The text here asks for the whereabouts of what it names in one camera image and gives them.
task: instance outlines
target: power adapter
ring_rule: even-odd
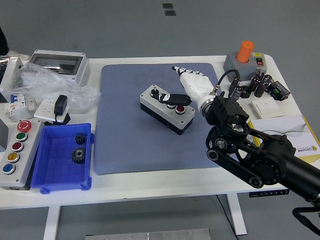
[[[56,100],[54,104],[54,115],[55,116],[61,116],[67,106],[67,96],[65,95],[59,95],[58,99]]]

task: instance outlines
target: plastic bag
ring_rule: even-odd
[[[10,84],[4,90],[11,94],[26,93],[37,103],[39,100],[55,103],[59,95],[66,95],[68,112],[71,114],[86,112],[101,96],[100,91],[94,87],[81,87],[50,69],[30,62],[13,74]]]

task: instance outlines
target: gear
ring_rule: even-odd
[[[86,160],[86,149],[84,147],[75,149],[71,154],[71,158],[76,164],[83,164]]]
[[[82,133],[77,134],[74,139],[75,139],[76,143],[79,145],[82,145],[86,142],[85,135]]]

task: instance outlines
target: gray mat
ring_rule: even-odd
[[[206,137],[212,126],[198,111],[178,135],[140,108],[140,94],[152,84],[171,94],[185,94],[172,66],[200,71],[213,85],[218,82],[209,63],[103,67],[94,143],[98,175],[217,167],[207,158]],[[196,103],[191,107],[197,109]]]

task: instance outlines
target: blue button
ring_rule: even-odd
[[[8,175],[12,174],[15,170],[16,170],[16,166],[11,163],[8,163],[3,167],[3,172]]]

